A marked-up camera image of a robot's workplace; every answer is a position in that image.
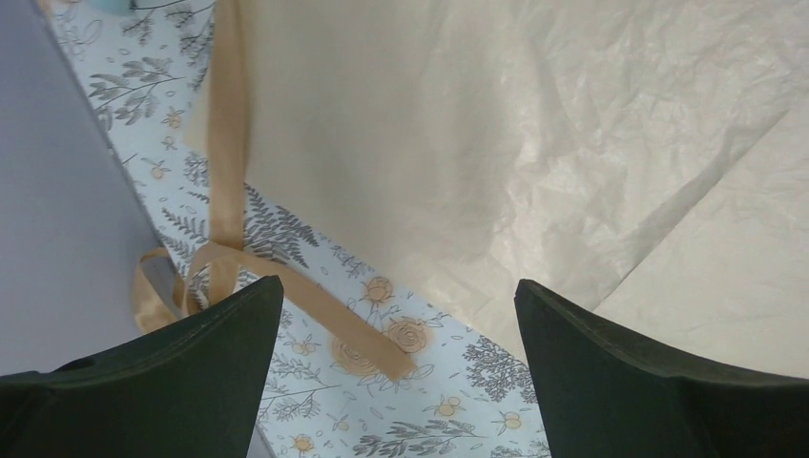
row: light blue object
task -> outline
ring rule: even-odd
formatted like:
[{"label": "light blue object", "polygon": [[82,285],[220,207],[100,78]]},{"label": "light blue object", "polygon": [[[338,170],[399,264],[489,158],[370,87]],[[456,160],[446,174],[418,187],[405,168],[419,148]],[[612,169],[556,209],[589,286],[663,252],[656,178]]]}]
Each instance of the light blue object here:
[{"label": "light blue object", "polygon": [[132,14],[132,0],[87,0],[90,5],[109,14]]}]

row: wrinkled paper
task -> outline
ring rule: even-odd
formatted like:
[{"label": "wrinkled paper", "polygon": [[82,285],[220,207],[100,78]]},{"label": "wrinkled paper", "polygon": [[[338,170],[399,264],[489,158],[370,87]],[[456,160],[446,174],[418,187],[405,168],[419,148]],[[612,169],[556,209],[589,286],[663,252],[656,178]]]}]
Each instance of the wrinkled paper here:
[{"label": "wrinkled paper", "polygon": [[242,5],[248,183],[523,360],[519,279],[596,309],[809,87],[799,0]]}]

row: beige ribbon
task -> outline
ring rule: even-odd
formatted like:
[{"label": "beige ribbon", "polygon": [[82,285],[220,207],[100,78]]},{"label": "beige ribbon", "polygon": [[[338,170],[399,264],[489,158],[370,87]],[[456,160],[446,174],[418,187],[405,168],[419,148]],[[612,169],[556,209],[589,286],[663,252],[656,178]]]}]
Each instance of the beige ribbon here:
[{"label": "beige ribbon", "polygon": [[[233,293],[240,266],[259,276],[279,276],[287,299],[364,356],[390,380],[401,379],[415,370],[416,365],[385,335],[290,267],[241,251],[248,114],[239,2],[217,0],[216,15],[217,30],[209,68],[207,133],[211,241],[194,254],[185,280],[176,276],[175,305],[182,317],[199,312],[199,304],[189,295],[188,285],[209,264],[210,304],[221,302]],[[143,272],[142,263],[155,257],[168,257],[168,252],[158,248],[147,253],[135,270],[135,321],[144,332],[176,321],[175,314]]]}]

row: floral tablecloth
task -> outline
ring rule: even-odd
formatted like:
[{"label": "floral tablecloth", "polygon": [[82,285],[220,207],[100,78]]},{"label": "floral tablecloth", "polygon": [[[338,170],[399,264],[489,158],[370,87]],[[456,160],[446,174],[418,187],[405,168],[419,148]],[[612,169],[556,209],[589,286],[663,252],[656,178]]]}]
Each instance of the floral tablecloth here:
[{"label": "floral tablecloth", "polygon": [[[65,1],[52,4],[53,31],[184,273],[207,237],[208,175],[180,128],[208,63],[215,4],[151,1],[113,16]],[[419,367],[394,384],[287,302],[258,418],[280,458],[550,456],[525,365],[256,191],[248,198],[248,250],[304,271]]]}]

